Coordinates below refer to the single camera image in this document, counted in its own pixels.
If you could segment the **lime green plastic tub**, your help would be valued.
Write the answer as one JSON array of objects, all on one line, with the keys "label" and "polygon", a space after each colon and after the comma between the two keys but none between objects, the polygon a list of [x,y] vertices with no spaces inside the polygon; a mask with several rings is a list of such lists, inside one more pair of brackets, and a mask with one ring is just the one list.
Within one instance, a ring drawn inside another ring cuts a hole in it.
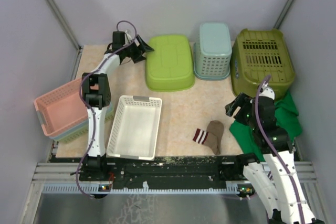
[{"label": "lime green plastic tub", "polygon": [[146,54],[145,63],[145,81],[150,90],[175,92],[194,85],[193,56],[186,36],[155,36],[149,45],[154,49]]}]

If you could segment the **light blue perforated basket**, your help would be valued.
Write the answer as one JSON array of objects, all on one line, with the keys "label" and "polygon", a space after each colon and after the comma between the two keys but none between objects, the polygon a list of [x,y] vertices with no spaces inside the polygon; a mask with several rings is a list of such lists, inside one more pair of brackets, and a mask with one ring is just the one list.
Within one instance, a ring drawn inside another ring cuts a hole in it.
[{"label": "light blue perforated basket", "polygon": [[207,81],[226,79],[230,74],[232,45],[229,28],[225,23],[207,22],[199,27],[198,41],[194,44],[194,73]]}]

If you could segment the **olive green large container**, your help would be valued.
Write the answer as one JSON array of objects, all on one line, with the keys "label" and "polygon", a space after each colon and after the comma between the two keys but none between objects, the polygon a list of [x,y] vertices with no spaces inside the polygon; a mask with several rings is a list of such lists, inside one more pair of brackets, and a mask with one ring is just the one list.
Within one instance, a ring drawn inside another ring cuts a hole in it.
[{"label": "olive green large container", "polygon": [[233,94],[254,97],[267,75],[271,76],[268,85],[275,92],[275,100],[281,100],[296,76],[283,33],[277,29],[243,29],[236,37],[230,59]]}]

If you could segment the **white perforated basket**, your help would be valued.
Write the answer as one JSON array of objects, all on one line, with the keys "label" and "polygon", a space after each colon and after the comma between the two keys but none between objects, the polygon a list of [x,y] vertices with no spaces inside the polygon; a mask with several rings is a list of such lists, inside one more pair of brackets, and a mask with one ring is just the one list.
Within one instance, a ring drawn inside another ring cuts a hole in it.
[{"label": "white perforated basket", "polygon": [[114,115],[107,156],[154,160],[161,110],[160,98],[122,95]]}]

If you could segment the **pink perforated basket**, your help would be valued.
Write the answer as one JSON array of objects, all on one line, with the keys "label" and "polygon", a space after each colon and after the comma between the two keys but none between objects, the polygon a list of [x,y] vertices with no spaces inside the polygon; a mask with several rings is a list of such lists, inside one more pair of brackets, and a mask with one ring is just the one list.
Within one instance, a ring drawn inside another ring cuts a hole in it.
[{"label": "pink perforated basket", "polygon": [[79,97],[81,79],[70,81],[34,101],[44,134],[58,136],[88,119],[87,109]]}]

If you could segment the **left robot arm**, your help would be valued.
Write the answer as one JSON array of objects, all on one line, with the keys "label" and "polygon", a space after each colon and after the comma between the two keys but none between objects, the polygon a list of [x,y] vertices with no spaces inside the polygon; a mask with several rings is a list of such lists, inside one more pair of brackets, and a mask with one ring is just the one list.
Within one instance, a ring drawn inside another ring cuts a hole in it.
[{"label": "left robot arm", "polygon": [[138,35],[130,39],[125,31],[115,31],[104,53],[101,62],[91,72],[82,74],[79,97],[87,108],[88,115],[88,147],[77,168],[90,178],[103,180],[108,177],[109,167],[106,161],[104,143],[105,118],[111,103],[109,75],[123,62],[130,58],[134,63],[145,60],[147,52],[153,52]]}]

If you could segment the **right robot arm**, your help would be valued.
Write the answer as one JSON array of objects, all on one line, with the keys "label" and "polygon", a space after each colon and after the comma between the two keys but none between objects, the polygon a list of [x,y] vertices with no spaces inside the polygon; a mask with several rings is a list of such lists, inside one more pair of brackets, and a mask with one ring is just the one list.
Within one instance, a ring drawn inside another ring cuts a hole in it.
[{"label": "right robot arm", "polygon": [[293,145],[287,131],[277,125],[274,99],[272,88],[264,86],[254,98],[240,93],[225,106],[226,115],[252,130],[253,140],[270,169],[267,176],[256,154],[241,154],[236,157],[235,175],[251,183],[269,223],[322,223],[306,201]]}]

